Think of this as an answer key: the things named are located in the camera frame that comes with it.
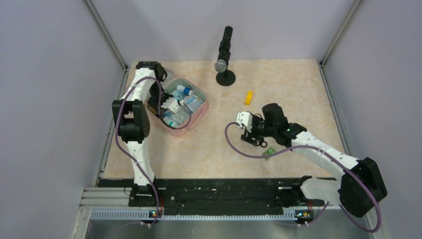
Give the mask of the small green box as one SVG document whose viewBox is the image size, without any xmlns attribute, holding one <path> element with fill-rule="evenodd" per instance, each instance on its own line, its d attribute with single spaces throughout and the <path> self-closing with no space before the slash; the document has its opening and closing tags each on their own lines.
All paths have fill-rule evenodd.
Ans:
<svg viewBox="0 0 422 239">
<path fill-rule="evenodd" d="M 262 156 L 265 156 L 265 160 L 268 161 L 271 158 L 271 155 L 276 153 L 276 150 L 273 147 L 269 147 L 268 149 L 266 149 L 263 153 Z"/>
</svg>

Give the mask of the blue white dropper bottle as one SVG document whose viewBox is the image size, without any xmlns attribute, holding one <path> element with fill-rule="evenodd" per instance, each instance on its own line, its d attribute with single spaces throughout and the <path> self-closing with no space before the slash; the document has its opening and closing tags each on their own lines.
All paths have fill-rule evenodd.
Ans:
<svg viewBox="0 0 422 239">
<path fill-rule="evenodd" d="M 193 91 L 192 89 L 190 89 L 190 88 L 188 88 L 188 87 L 186 87 L 186 86 L 183 86 L 183 85 L 178 85 L 178 86 L 176 87 L 176 89 L 177 89 L 179 92 L 181 92 L 181 93 L 183 93 L 183 94 L 185 94 L 185 95 L 187 95 L 187 96 L 192 96 L 192 95 L 194 94 L 194 91 Z"/>
</svg>

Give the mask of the pink medicine kit case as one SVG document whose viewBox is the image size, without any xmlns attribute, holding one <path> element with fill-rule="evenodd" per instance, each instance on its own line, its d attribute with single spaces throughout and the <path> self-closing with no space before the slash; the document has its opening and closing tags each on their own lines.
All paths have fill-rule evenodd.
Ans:
<svg viewBox="0 0 422 239">
<path fill-rule="evenodd" d="M 147 109 L 153 115 L 153 120 L 170 135 L 181 137 L 204 116 L 209 108 L 209 101 L 205 92 L 192 82 L 175 77 L 169 69 L 165 71 L 162 106 L 158 108 L 158 99 L 150 97 Z"/>
</svg>

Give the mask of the green gauze packet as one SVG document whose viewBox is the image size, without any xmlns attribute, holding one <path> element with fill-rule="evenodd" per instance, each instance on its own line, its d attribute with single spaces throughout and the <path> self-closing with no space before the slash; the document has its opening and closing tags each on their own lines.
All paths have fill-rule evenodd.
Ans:
<svg viewBox="0 0 422 239">
<path fill-rule="evenodd" d="M 189 111 L 187 111 L 185 108 L 181 108 L 177 113 L 170 115 L 170 118 L 172 118 L 178 124 L 184 124 L 184 122 L 188 120 L 189 117 Z"/>
</svg>

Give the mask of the black handled scissors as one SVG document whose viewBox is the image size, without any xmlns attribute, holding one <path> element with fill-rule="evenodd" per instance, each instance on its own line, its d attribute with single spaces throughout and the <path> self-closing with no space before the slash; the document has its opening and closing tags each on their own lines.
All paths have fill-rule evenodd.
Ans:
<svg viewBox="0 0 422 239">
<path fill-rule="evenodd" d="M 266 141 L 260 141 L 258 145 L 262 148 L 266 148 L 268 143 Z"/>
</svg>

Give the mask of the white bottle green label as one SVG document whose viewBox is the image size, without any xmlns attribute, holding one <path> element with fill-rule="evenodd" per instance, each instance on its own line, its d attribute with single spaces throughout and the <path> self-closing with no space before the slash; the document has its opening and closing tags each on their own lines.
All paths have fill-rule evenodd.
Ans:
<svg viewBox="0 0 422 239">
<path fill-rule="evenodd" d="M 170 129 L 178 129 L 180 124 L 170 117 L 163 118 L 164 124 Z"/>
</svg>

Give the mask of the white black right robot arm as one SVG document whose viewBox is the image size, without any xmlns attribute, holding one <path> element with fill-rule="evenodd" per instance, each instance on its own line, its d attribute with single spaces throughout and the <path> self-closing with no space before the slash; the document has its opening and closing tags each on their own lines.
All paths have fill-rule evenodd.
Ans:
<svg viewBox="0 0 422 239">
<path fill-rule="evenodd" d="M 304 126 L 289 122 L 277 103 L 265 105 L 263 116 L 238 112 L 235 123 L 244 130 L 241 140 L 266 147 L 265 138 L 300 154 L 329 172 L 333 181 L 303 177 L 292 191 L 298 205 L 317 199 L 342 206 L 349 214 L 363 217 L 372 209 L 381 214 L 379 203 L 387 196 L 378 164 L 371 158 L 358 159 L 336 150 L 312 135 Z"/>
</svg>

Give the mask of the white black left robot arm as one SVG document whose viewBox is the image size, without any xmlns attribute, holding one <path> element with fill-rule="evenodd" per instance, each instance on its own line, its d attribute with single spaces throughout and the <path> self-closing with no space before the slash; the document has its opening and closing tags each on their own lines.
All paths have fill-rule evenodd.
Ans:
<svg viewBox="0 0 422 239">
<path fill-rule="evenodd" d="M 135 66 L 135 76 L 121 99 L 113 101 L 112 113 L 115 124 L 115 141 L 124 142 L 126 147 L 118 146 L 132 161 L 134 170 L 135 195 L 148 206 L 159 201 L 159 192 L 153 181 L 147 138 L 150 133 L 150 120 L 147 105 L 152 104 L 157 115 L 165 109 L 165 103 L 172 100 L 162 87 L 167 72 L 157 61 L 140 61 Z"/>
</svg>

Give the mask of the yellow plastic block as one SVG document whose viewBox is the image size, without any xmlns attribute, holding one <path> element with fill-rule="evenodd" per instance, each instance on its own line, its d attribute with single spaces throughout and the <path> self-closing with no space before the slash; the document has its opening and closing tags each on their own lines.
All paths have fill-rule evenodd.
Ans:
<svg viewBox="0 0 422 239">
<path fill-rule="evenodd" d="M 251 104 L 252 98 L 253 98 L 253 91 L 248 91 L 246 94 L 244 104 L 249 106 Z"/>
</svg>

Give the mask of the black microphone on stand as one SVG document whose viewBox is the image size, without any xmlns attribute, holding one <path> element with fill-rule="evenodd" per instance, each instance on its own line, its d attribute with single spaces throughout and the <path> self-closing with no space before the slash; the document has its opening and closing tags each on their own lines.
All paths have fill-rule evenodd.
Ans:
<svg viewBox="0 0 422 239">
<path fill-rule="evenodd" d="M 217 71 L 216 81 L 221 86 L 231 86 L 236 80 L 235 74 L 228 69 L 229 60 L 231 56 L 231 37 L 233 28 L 226 26 L 223 37 L 218 48 L 218 58 L 214 64 L 214 69 Z"/>
</svg>

